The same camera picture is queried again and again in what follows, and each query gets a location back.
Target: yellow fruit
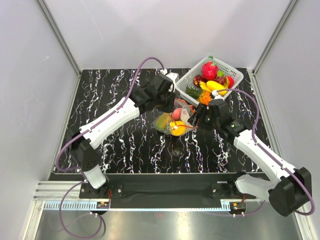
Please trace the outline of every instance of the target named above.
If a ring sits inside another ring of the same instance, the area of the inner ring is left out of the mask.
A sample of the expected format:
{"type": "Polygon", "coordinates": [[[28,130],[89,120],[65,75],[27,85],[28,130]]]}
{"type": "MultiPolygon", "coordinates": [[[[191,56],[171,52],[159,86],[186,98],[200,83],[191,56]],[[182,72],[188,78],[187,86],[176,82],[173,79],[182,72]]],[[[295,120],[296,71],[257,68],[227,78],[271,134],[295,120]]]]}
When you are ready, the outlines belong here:
{"type": "Polygon", "coordinates": [[[174,136],[181,136],[186,132],[185,126],[179,126],[179,125],[185,125],[183,121],[172,121],[170,122],[170,132],[174,136]]]}
{"type": "MultiPolygon", "coordinates": [[[[221,89],[225,89],[224,86],[222,86],[220,83],[217,83],[216,81],[207,81],[206,82],[206,87],[208,89],[210,89],[210,91],[213,91],[213,90],[221,90],[221,89]]],[[[219,94],[221,96],[224,96],[226,95],[227,91],[220,91],[219,94]]]]}
{"type": "Polygon", "coordinates": [[[207,84],[206,84],[205,82],[201,81],[201,82],[199,83],[199,85],[200,85],[200,88],[201,88],[203,91],[211,92],[210,89],[207,87],[207,84]]]}

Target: yellow banana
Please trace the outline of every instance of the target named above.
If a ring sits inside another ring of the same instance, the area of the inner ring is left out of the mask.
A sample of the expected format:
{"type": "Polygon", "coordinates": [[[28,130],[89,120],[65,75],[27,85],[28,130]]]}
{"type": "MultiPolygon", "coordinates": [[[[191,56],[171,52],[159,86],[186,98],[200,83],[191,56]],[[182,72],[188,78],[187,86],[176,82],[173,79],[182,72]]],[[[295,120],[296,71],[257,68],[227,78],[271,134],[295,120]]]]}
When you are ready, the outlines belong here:
{"type": "Polygon", "coordinates": [[[203,91],[212,92],[212,91],[207,87],[207,84],[206,84],[205,82],[201,81],[201,82],[199,83],[199,85],[200,85],[200,88],[201,88],[203,91]]]}

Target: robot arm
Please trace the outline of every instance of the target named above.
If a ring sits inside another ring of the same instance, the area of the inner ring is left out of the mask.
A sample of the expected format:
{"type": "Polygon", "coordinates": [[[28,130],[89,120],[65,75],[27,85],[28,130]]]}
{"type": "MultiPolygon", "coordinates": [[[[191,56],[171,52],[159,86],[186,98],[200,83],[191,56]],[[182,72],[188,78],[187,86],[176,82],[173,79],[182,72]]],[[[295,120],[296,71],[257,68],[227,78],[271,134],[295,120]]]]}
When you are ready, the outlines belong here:
{"type": "Polygon", "coordinates": [[[269,180],[263,180],[247,175],[245,172],[236,173],[230,181],[235,192],[250,194],[268,201],[279,214],[285,217],[309,201],[297,181],[287,171],[293,173],[312,194],[310,172],[304,167],[296,169],[284,161],[257,136],[255,136],[255,142],[252,130],[241,119],[229,112],[229,106],[221,96],[216,96],[208,106],[200,103],[195,114],[189,119],[189,123],[208,130],[216,129],[224,140],[249,156],[269,178],[269,180]]]}
{"type": "Polygon", "coordinates": [[[144,87],[133,88],[128,99],[122,98],[116,106],[96,120],[81,126],[80,129],[68,128],[67,142],[87,132],[73,142],[68,151],[94,189],[99,189],[106,182],[100,169],[101,158],[96,149],[110,134],[146,111],[157,108],[161,112],[171,113],[174,110],[175,85],[179,75],[172,72],[164,74],[157,74],[144,87]]]}

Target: grape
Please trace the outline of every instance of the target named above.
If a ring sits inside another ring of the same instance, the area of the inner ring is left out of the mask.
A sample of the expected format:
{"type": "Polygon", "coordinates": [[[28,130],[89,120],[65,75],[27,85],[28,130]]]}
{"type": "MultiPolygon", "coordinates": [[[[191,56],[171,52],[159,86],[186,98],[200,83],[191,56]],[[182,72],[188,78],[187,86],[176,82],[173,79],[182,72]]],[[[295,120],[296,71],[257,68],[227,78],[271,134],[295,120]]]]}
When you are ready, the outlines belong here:
{"type": "Polygon", "coordinates": [[[216,77],[213,81],[217,82],[218,84],[221,84],[222,86],[225,85],[226,83],[225,78],[222,76],[216,77]]]}
{"type": "Polygon", "coordinates": [[[203,78],[201,75],[195,76],[194,79],[193,79],[193,84],[194,84],[196,87],[199,87],[199,83],[200,83],[200,82],[206,83],[206,82],[207,82],[207,79],[203,78]]]}

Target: cable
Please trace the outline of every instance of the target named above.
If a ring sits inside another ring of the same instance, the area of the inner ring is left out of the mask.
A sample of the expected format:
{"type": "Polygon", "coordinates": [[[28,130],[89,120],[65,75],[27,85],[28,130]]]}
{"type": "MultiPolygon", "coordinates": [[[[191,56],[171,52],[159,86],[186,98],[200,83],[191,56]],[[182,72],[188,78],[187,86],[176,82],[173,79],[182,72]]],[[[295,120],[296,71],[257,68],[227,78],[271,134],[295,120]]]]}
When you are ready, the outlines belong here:
{"type": "Polygon", "coordinates": [[[99,214],[97,214],[97,213],[95,214],[95,216],[97,216],[100,219],[100,225],[99,225],[97,231],[94,234],[92,234],[91,236],[78,236],[78,235],[75,235],[72,232],[70,232],[67,229],[67,227],[65,226],[65,224],[64,224],[64,221],[62,219],[62,205],[63,205],[63,202],[64,202],[65,198],[67,197],[67,195],[71,192],[72,189],[74,189],[76,186],[79,186],[79,185],[81,185],[81,184],[83,184],[85,182],[86,181],[81,181],[81,182],[78,182],[77,184],[73,185],[72,187],[70,187],[70,189],[68,191],[66,191],[66,193],[64,194],[64,196],[63,196],[63,198],[61,200],[60,206],[59,206],[59,218],[60,218],[60,222],[61,222],[62,228],[65,230],[65,232],[67,234],[69,234],[72,237],[78,238],[78,239],[91,239],[91,238],[94,238],[99,233],[99,231],[100,231],[100,229],[102,227],[102,223],[104,221],[103,218],[99,214]]]}
{"type": "Polygon", "coordinates": [[[185,128],[189,128],[189,129],[197,129],[197,128],[198,128],[197,126],[188,126],[188,125],[183,125],[183,124],[182,124],[182,125],[177,125],[176,121],[175,121],[174,118],[172,117],[172,114],[169,114],[169,116],[170,116],[172,122],[174,122],[174,125],[175,125],[176,127],[185,127],[185,128]]]}
{"type": "Polygon", "coordinates": [[[164,70],[165,67],[163,65],[163,63],[156,57],[153,57],[153,56],[150,56],[148,58],[146,58],[145,60],[142,61],[142,63],[139,65],[139,67],[136,69],[135,71],[135,74],[134,74],[134,77],[133,77],[133,80],[131,82],[131,86],[130,86],[130,89],[127,93],[127,95],[125,96],[124,98],[124,101],[116,108],[116,110],[110,112],[107,116],[105,116],[103,119],[101,119],[100,121],[98,121],[96,124],[94,124],[90,129],[87,129],[86,131],[80,133],[79,135],[77,135],[76,137],[74,137],[73,139],[71,139],[69,142],[67,142],[63,148],[61,148],[60,152],[58,153],[58,155],[56,156],[56,159],[55,159],[55,167],[56,169],[58,169],[58,171],[60,172],[68,172],[68,171],[72,171],[72,170],[76,170],[76,169],[80,169],[78,166],[73,166],[73,167],[69,167],[69,168],[61,168],[59,166],[59,160],[62,156],[62,154],[64,153],[64,151],[73,143],[75,142],[76,140],[78,140],[79,138],[83,137],[85,134],[89,133],[91,130],[93,130],[94,128],[96,128],[99,124],[101,124],[102,122],[104,122],[106,119],[108,119],[109,117],[111,117],[114,113],[116,113],[120,108],[122,108],[125,103],[127,102],[128,98],[130,97],[130,94],[135,86],[135,82],[136,82],[136,79],[138,77],[138,74],[142,68],[142,66],[145,64],[146,61],[148,60],[156,60],[160,63],[162,69],[164,70]]]}
{"type": "MultiPolygon", "coordinates": [[[[134,86],[135,86],[135,82],[136,82],[136,80],[137,80],[138,74],[139,74],[142,66],[145,64],[146,61],[151,60],[151,59],[158,61],[158,62],[160,63],[160,65],[161,65],[162,69],[163,69],[163,70],[165,69],[163,63],[162,63],[158,58],[156,58],[156,57],[151,56],[151,57],[148,57],[148,58],[146,58],[145,60],[143,60],[142,63],[139,65],[139,67],[136,69],[136,72],[135,72],[134,77],[133,77],[133,79],[132,79],[131,86],[130,86],[130,89],[129,89],[127,95],[125,96],[123,102],[116,108],[116,110],[110,112],[107,116],[105,116],[103,119],[101,119],[101,120],[98,121],[96,124],[94,124],[90,129],[87,129],[87,130],[85,130],[84,132],[82,132],[82,133],[80,133],[79,135],[77,135],[76,137],[72,138],[69,142],[67,142],[67,143],[61,148],[60,152],[58,153],[58,155],[57,155],[57,157],[56,157],[56,159],[55,159],[55,167],[58,169],[58,171],[60,171],[60,172],[67,172],[67,171],[72,171],[72,170],[81,170],[78,166],[69,167],[69,168],[61,168],[61,167],[59,166],[59,161],[60,161],[60,158],[61,158],[62,154],[65,152],[65,150],[66,150],[72,143],[74,143],[76,140],[78,140],[79,138],[83,137],[85,134],[89,133],[91,130],[93,130],[94,128],[96,128],[99,124],[101,124],[101,123],[104,122],[106,119],[108,119],[109,117],[111,117],[114,113],[116,113],[119,109],[121,109],[121,108],[125,105],[125,103],[127,102],[128,98],[130,97],[130,94],[131,94],[131,92],[132,92],[132,90],[133,90],[133,88],[134,88],[134,86]]],[[[82,171],[81,171],[81,174],[83,175],[83,178],[84,178],[84,180],[86,181],[87,178],[86,178],[85,174],[84,174],[82,171]]],[[[78,186],[78,185],[81,185],[81,184],[84,183],[85,181],[81,181],[81,182],[77,183],[76,185],[72,186],[72,187],[65,193],[65,195],[63,196],[63,198],[62,198],[62,200],[61,200],[61,202],[60,202],[60,207],[59,207],[59,217],[60,217],[60,222],[61,222],[62,228],[63,228],[69,235],[71,235],[71,236],[73,236],[73,237],[75,237],[75,238],[79,238],[79,239],[90,239],[90,238],[93,238],[93,237],[95,237],[95,236],[98,234],[98,232],[100,231],[101,226],[102,226],[102,223],[103,223],[104,226],[105,226],[105,223],[104,223],[103,218],[102,218],[100,215],[96,215],[96,216],[98,216],[99,219],[100,219],[100,226],[99,226],[98,230],[97,230],[93,235],[91,235],[91,236],[82,237],[82,236],[77,236],[77,235],[73,234],[72,232],[70,232],[70,231],[67,229],[67,227],[65,226],[65,224],[64,224],[64,221],[63,221],[63,219],[62,219],[62,211],[61,211],[63,202],[64,202],[66,196],[70,193],[70,191],[71,191],[72,189],[74,189],[74,188],[75,188],[76,186],[78,186]]]]}
{"type": "MultiPolygon", "coordinates": [[[[245,91],[242,91],[239,89],[226,88],[226,89],[218,90],[217,92],[219,93],[222,91],[235,91],[238,93],[242,93],[242,94],[246,95],[253,102],[253,104],[256,108],[256,117],[255,117],[254,124],[252,127],[252,139],[255,142],[255,144],[262,151],[264,151],[273,161],[275,161],[275,163],[277,163],[280,167],[283,167],[284,165],[278,159],[276,159],[266,148],[264,148],[260,143],[258,143],[258,141],[256,139],[256,128],[257,128],[257,124],[259,121],[259,115],[260,115],[259,106],[258,106],[256,100],[252,96],[250,96],[248,93],[246,93],[245,91]]],[[[293,172],[291,172],[287,168],[284,168],[284,170],[299,184],[299,186],[302,188],[302,190],[304,191],[304,193],[306,194],[306,196],[308,197],[308,199],[311,203],[311,210],[309,212],[301,212],[301,211],[296,210],[295,213],[300,214],[300,215],[304,215],[304,216],[309,216],[309,215],[313,214],[315,212],[316,206],[315,206],[315,202],[314,202],[310,192],[307,190],[307,188],[304,186],[304,184],[296,177],[296,175],[293,174],[293,172]]]]}
{"type": "Polygon", "coordinates": [[[246,200],[246,194],[244,193],[244,194],[243,194],[243,197],[242,197],[241,203],[245,203],[245,200],[246,200]]]}
{"type": "MultiPolygon", "coordinates": [[[[79,219],[82,219],[83,217],[85,216],[89,216],[89,215],[92,215],[90,212],[87,212],[87,213],[84,213],[80,216],[78,216],[76,219],[72,220],[71,222],[69,222],[68,224],[65,224],[64,226],[66,228],[70,227],[71,225],[73,225],[74,223],[76,223],[79,219]]],[[[61,231],[64,231],[64,228],[60,228],[60,229],[51,229],[52,231],[54,232],[61,232],[61,231]]]]}

